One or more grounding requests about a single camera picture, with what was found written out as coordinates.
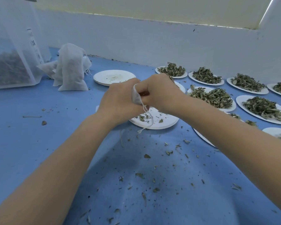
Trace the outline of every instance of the forearm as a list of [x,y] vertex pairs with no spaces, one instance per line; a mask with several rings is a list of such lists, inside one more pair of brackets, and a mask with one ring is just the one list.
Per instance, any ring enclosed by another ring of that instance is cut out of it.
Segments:
[[113,128],[89,116],[0,205],[0,224],[62,224],[78,186],[102,140]]
[[281,209],[281,140],[187,95],[173,115],[221,150]]

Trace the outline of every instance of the hand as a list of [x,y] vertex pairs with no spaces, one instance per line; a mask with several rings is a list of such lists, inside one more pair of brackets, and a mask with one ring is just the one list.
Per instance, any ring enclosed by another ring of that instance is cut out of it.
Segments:
[[184,95],[165,73],[152,75],[138,83],[135,89],[140,94],[149,92],[148,96],[142,96],[142,102],[166,114],[174,113],[174,104]]
[[132,78],[113,83],[103,95],[97,113],[113,126],[119,125],[142,113],[143,107],[132,102],[132,87],[140,80]]

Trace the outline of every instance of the plastic bin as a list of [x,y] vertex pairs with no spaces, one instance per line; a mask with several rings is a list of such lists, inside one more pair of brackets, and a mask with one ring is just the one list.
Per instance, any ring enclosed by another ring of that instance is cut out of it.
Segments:
[[50,58],[33,3],[0,0],[0,88],[38,84]]

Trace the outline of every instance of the blue table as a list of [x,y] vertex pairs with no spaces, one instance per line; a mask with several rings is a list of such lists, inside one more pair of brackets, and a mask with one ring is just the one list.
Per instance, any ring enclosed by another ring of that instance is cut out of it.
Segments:
[[[53,59],[57,58],[57,51],[51,49]],[[155,74],[155,67],[90,59],[92,75],[120,69],[144,80]],[[0,203],[95,112],[108,87],[95,83],[92,75],[84,78],[89,91],[58,91],[46,76],[33,87],[0,90]],[[192,83],[189,77],[177,81],[185,88]],[[220,87],[233,94],[234,100],[246,94],[227,83]],[[281,96],[271,91],[264,97],[281,105]],[[281,128],[238,106],[233,112],[243,120],[257,121],[259,129]],[[42,118],[23,118],[24,115]],[[43,120],[48,124],[42,126]],[[281,211],[184,121],[165,130],[138,134],[139,129],[127,122],[108,134],[83,178],[64,224],[87,224],[89,216],[92,224],[108,224],[108,218],[113,217],[111,224],[281,225]],[[178,144],[181,154],[175,150]],[[173,150],[173,154],[166,155],[166,150]],[[142,173],[144,179],[135,173]],[[233,183],[242,190],[232,189]],[[156,187],[160,192],[153,193]],[[146,194],[146,205],[142,192]]]

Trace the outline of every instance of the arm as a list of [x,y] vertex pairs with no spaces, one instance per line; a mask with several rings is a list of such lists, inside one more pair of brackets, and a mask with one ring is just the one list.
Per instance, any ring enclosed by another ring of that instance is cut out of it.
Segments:
[[78,186],[105,136],[116,125],[143,112],[131,102],[136,78],[113,84],[104,94],[97,113],[53,152],[0,205],[2,224],[62,224]]
[[183,119],[221,150],[281,209],[281,140],[183,94],[165,74],[136,85],[146,105]]

